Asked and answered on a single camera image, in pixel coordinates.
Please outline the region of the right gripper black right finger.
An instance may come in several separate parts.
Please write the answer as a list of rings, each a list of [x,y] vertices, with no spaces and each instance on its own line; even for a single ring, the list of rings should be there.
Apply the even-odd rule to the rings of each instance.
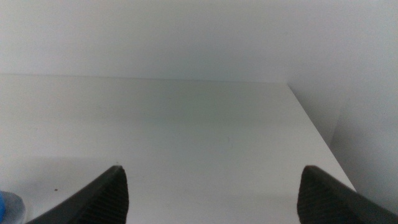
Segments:
[[[397,224],[397,215],[317,166],[305,166],[297,200],[300,223]]]

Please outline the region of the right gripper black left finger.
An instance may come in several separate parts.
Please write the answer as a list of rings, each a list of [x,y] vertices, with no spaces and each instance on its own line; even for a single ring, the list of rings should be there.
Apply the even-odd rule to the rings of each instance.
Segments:
[[[112,166],[30,224],[125,224],[129,210],[127,177]]]

